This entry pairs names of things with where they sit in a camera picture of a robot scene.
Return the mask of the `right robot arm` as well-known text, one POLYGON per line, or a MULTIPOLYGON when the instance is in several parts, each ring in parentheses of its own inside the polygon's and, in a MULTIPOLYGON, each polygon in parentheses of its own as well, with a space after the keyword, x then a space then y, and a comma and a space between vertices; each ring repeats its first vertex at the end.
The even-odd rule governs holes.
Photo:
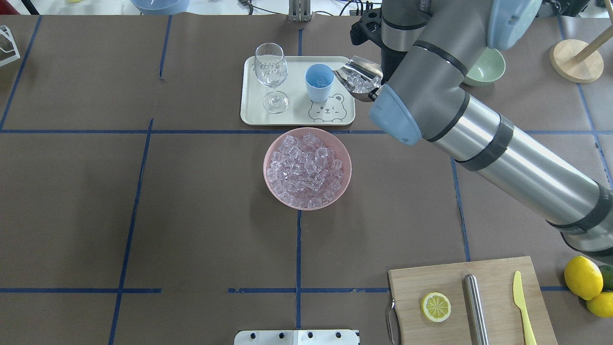
POLYGON ((384 0, 351 42, 381 48, 371 121, 406 146, 433 143, 558 229, 565 243, 612 263, 612 191, 587 177, 460 84, 486 48, 510 49, 539 0, 384 0))

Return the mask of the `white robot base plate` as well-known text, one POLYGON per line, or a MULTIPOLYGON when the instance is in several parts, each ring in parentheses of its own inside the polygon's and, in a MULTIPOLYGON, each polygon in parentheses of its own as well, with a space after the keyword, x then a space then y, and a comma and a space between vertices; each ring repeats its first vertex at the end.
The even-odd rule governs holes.
POLYGON ((235 345, 359 345, 359 331, 324 330, 244 330, 236 334, 235 345))

